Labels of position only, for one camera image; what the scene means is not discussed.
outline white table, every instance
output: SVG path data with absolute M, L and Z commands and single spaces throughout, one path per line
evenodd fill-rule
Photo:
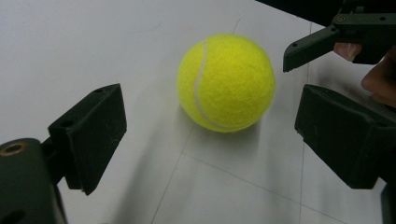
M 1 1 L 0 143 L 44 141 L 90 91 L 120 83 L 128 131 L 92 195 L 59 184 L 69 223 L 382 223 L 384 182 L 350 189 L 293 128 L 305 83 L 391 116 L 360 86 L 371 66 L 329 53 L 282 72 L 286 47 L 318 29 L 253 0 Z M 232 31 L 268 53 L 276 94 L 256 125 L 213 133 L 179 106 L 177 68 Z

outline floor tile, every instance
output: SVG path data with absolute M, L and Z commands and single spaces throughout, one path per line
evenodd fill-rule
M 70 223 L 151 223 L 192 123 L 173 97 L 173 80 L 149 85 L 127 102 L 128 131 L 95 192 L 85 197 L 60 184 Z
M 304 151 L 302 204 L 348 224 L 382 223 L 380 194 L 374 189 L 351 189 L 310 148 Z
M 260 6 L 247 8 L 254 11 Z M 218 134 L 195 128 L 184 152 L 299 202 L 303 140 L 293 126 L 307 65 L 283 73 L 283 53 L 309 34 L 310 23 L 270 7 L 258 14 L 241 14 L 239 20 L 235 33 L 255 40 L 270 56 L 276 74 L 274 101 L 258 124 L 242 132 Z M 279 29 L 281 22 L 285 27 Z M 262 28 L 253 31 L 252 25 Z
M 302 224 L 345 224 L 332 217 L 321 214 L 305 206 L 301 207 L 301 220 Z
M 154 224 L 297 224 L 300 205 L 182 156 Z

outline tennis ball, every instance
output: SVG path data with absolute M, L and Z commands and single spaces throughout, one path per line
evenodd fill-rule
M 181 106 L 216 132 L 245 129 L 271 104 L 275 77 L 266 53 L 241 35 L 212 35 L 183 57 L 177 75 Z

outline screw hole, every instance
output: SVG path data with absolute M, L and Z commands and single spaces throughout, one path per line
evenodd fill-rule
M 337 17 L 336 20 L 339 22 L 343 22 L 345 19 L 346 19 L 345 17 L 339 16 L 339 17 Z
M 9 214 L 8 216 L 4 217 L 1 220 L 1 224 L 17 224 L 20 223 L 24 218 L 26 217 L 26 214 L 22 210 L 17 210 Z
M 12 156 L 18 154 L 26 149 L 25 143 L 12 144 L 3 148 L 0 148 L 0 156 Z
M 68 121 L 65 121 L 62 123 L 62 127 L 64 127 L 64 128 L 70 128 L 73 125 L 74 125 L 74 122 L 71 120 L 68 120 Z

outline human hand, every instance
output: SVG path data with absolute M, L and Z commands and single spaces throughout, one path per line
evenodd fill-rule
M 361 45 L 336 43 L 334 52 L 352 62 L 361 52 Z M 364 77 L 361 86 L 371 92 L 377 102 L 396 108 L 396 46 Z

